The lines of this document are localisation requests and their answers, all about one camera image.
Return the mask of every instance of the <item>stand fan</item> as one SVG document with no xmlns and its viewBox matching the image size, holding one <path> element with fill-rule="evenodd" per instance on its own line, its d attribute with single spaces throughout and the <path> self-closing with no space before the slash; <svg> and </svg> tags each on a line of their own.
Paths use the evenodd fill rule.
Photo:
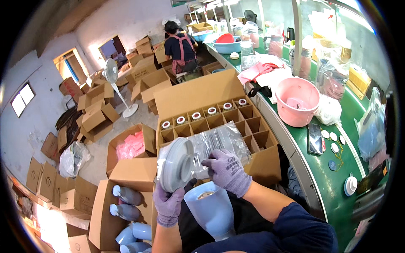
<svg viewBox="0 0 405 253">
<path fill-rule="evenodd" d="M 122 116 L 124 118 L 128 118 L 128 117 L 132 116 L 137 111 L 138 105 L 132 104 L 131 106 L 128 106 L 127 103 L 125 102 L 124 98 L 122 97 L 121 93 L 119 92 L 118 87 L 115 84 L 115 82 L 118 80 L 118 66 L 117 66 L 117 63 L 113 59 L 108 59 L 105 62 L 105 67 L 104 67 L 104 71 L 102 72 L 102 75 L 111 84 L 113 89 L 118 93 L 122 102 L 126 106 L 126 109 L 122 113 Z"/>
</svg>

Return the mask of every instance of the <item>black strap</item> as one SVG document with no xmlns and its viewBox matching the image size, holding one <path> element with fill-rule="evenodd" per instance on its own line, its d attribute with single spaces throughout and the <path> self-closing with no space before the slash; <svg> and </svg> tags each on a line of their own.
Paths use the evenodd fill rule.
<svg viewBox="0 0 405 253">
<path fill-rule="evenodd" d="M 252 97 L 256 96 L 256 94 L 257 94 L 258 92 L 261 92 L 262 95 L 265 96 L 265 97 L 267 97 L 267 98 L 271 98 L 271 97 L 272 97 L 272 95 L 271 95 L 271 89 L 270 89 L 268 86 L 264 86 L 264 87 L 260 87 L 260 86 L 253 87 L 253 89 L 251 89 L 247 95 L 248 95 L 249 98 L 252 98 Z"/>
</svg>

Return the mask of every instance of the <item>worker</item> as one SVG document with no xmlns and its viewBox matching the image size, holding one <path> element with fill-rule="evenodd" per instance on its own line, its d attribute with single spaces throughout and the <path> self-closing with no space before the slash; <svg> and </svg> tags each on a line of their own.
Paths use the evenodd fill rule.
<svg viewBox="0 0 405 253">
<path fill-rule="evenodd" d="M 164 43 L 166 61 L 173 59 L 172 71 L 175 74 L 192 72 L 198 67 L 197 55 L 194 50 L 197 43 L 187 33 L 179 32 L 179 26 L 174 21 L 164 25 L 168 38 Z"/>
<path fill-rule="evenodd" d="M 244 212 L 235 210 L 231 200 L 237 235 L 218 242 L 214 242 L 211 237 L 211 242 L 200 243 L 195 245 L 194 249 L 188 250 L 189 244 L 200 242 L 200 238 L 205 235 L 191 235 L 189 227 L 192 222 L 189 220 L 185 221 L 187 224 L 182 224 L 184 215 L 180 214 L 185 211 L 183 209 L 187 209 L 182 205 L 185 190 L 179 188 L 170 195 L 158 183 L 153 193 L 158 212 L 152 248 L 154 253 L 338 251 L 336 233 L 331 225 L 310 215 L 291 198 L 253 181 L 252 177 L 245 173 L 240 160 L 229 151 L 214 150 L 209 159 L 202 161 L 202 165 L 209 168 L 210 178 L 217 186 L 227 190 L 228 195 L 235 194 L 236 198 L 242 198 L 239 199 L 240 202 L 253 205 L 263 223 L 273 223 L 272 229 L 239 234 L 236 223 L 240 223 L 240 227 L 242 222 L 239 221 L 244 220 L 248 224 L 253 219 L 239 217 L 238 215 L 242 216 Z M 187 232 L 181 232 L 179 226 L 186 228 Z"/>
</svg>

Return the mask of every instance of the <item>window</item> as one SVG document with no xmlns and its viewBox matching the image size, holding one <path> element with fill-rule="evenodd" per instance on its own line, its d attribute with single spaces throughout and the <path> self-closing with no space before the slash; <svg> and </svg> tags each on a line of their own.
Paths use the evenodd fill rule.
<svg viewBox="0 0 405 253">
<path fill-rule="evenodd" d="M 11 101 L 11 106 L 19 118 L 27 104 L 33 99 L 34 96 L 35 93 L 31 89 L 30 83 L 26 83 Z"/>
</svg>

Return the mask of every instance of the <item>hand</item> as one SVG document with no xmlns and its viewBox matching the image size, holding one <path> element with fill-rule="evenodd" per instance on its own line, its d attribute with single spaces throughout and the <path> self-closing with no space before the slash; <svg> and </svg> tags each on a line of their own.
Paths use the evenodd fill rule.
<svg viewBox="0 0 405 253">
<path fill-rule="evenodd" d="M 214 150 L 201 164 L 208 167 L 208 174 L 214 184 L 238 198 L 243 197 L 249 189 L 252 177 L 245 173 L 241 161 L 228 150 Z"/>
<path fill-rule="evenodd" d="M 153 201 L 158 211 L 157 221 L 162 227 L 176 225 L 180 215 L 180 203 L 184 197 L 184 189 L 179 188 L 173 194 L 163 190 L 160 183 L 157 183 L 153 192 Z"/>
</svg>

